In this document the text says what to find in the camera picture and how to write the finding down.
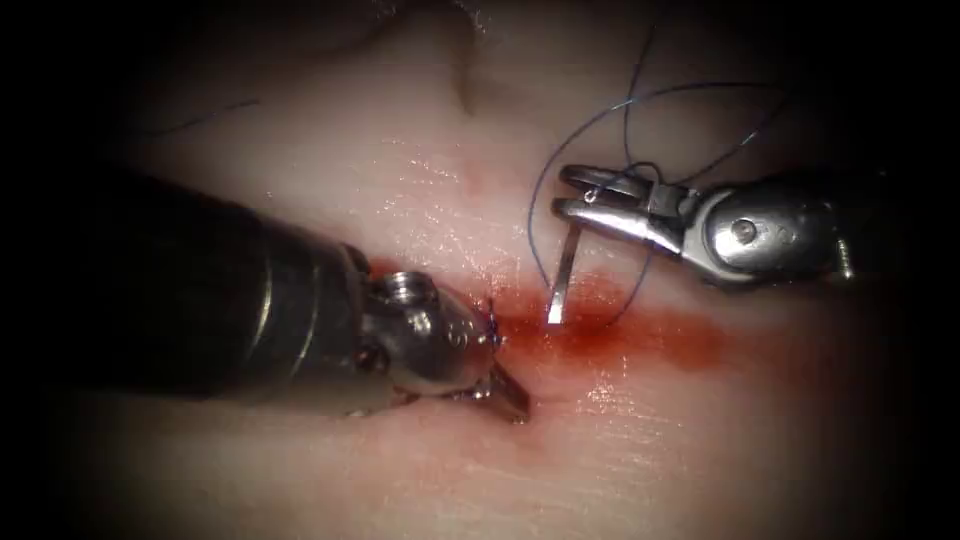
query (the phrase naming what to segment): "red blood stain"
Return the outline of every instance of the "red blood stain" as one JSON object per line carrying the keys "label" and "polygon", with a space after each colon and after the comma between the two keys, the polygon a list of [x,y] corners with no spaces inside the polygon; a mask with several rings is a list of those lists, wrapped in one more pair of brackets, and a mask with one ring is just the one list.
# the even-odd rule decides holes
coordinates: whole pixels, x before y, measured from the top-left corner
{"label": "red blood stain", "polygon": [[[400,269],[387,260],[375,260],[372,266],[374,277]],[[477,281],[468,281],[468,292],[459,292],[483,309],[487,293],[477,291],[490,287],[482,278]],[[735,337],[705,314],[668,306],[628,309],[611,324],[628,295],[608,276],[580,276],[571,285],[565,321],[555,327],[546,324],[548,295],[542,287],[497,287],[494,311],[507,340],[500,355],[514,365],[536,362],[584,370],[617,369],[623,356],[645,355],[694,371],[720,366],[735,348]]]}

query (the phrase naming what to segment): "blood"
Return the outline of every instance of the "blood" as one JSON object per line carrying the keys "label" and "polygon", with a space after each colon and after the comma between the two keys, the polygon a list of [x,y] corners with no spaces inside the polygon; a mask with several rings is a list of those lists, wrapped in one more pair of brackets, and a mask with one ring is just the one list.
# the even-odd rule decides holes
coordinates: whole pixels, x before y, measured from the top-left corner
{"label": "blood", "polygon": [[[372,261],[372,266],[374,277],[401,268],[382,259]],[[577,276],[570,287],[564,323],[559,326],[546,324],[548,294],[544,287],[500,286],[490,291],[489,276],[475,281],[468,279],[458,292],[478,309],[485,309],[487,299],[493,298],[500,333],[506,340],[498,356],[511,366],[535,363],[570,370],[620,369],[627,356],[700,371],[723,365],[737,345],[735,336],[705,314],[669,306],[632,307],[610,324],[629,291],[604,274]]]}

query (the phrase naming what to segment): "silver metal instrument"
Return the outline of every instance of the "silver metal instrument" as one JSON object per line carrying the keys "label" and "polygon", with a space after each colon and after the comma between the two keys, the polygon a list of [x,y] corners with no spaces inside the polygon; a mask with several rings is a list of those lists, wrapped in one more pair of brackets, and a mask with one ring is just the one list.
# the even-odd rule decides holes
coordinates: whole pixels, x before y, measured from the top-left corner
{"label": "silver metal instrument", "polygon": [[428,274],[387,274],[369,284],[361,333],[362,363],[411,398],[469,400],[513,423],[529,419],[529,395],[494,357],[502,338],[492,305],[484,316]]}
{"label": "silver metal instrument", "polygon": [[705,192],[586,165],[565,166],[560,180],[585,192],[553,200],[571,227],[652,246],[720,287],[855,275],[834,201],[802,175]]}

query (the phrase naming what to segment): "screw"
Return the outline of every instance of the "screw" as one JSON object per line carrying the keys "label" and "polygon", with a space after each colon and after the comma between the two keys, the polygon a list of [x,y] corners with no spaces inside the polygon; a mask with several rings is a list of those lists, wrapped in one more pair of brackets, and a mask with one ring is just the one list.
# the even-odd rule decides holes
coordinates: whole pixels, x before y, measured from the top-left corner
{"label": "screw", "polygon": [[749,244],[757,237],[756,225],[746,219],[734,221],[733,224],[730,225],[730,230],[733,232],[733,236],[736,237],[737,242],[741,244]]}

